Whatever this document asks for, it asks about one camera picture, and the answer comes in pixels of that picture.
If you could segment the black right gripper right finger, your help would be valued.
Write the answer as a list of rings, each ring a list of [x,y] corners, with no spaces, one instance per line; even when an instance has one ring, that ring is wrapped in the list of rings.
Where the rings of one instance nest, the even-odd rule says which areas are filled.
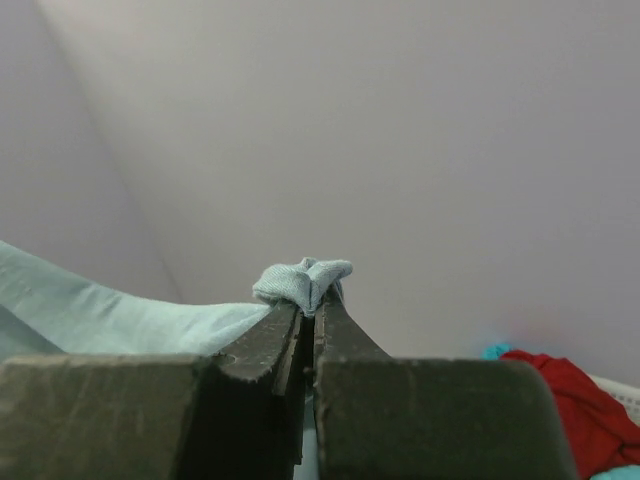
[[[324,479],[574,479],[551,391],[520,361],[398,359],[329,292],[314,325]]]

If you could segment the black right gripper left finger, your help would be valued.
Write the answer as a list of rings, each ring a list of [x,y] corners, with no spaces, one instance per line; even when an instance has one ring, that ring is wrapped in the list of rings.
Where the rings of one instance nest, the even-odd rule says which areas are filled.
[[[289,479],[303,327],[277,305],[215,355],[30,355],[1,366],[5,479]]]

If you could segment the grey blue t shirt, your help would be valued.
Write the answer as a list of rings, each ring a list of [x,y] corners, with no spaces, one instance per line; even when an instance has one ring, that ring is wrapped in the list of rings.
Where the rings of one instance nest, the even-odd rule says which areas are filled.
[[[1,245],[1,352],[211,354],[247,332],[279,300],[305,315],[350,275],[345,260],[305,258],[267,268],[254,303],[183,305],[99,285],[12,245]]]

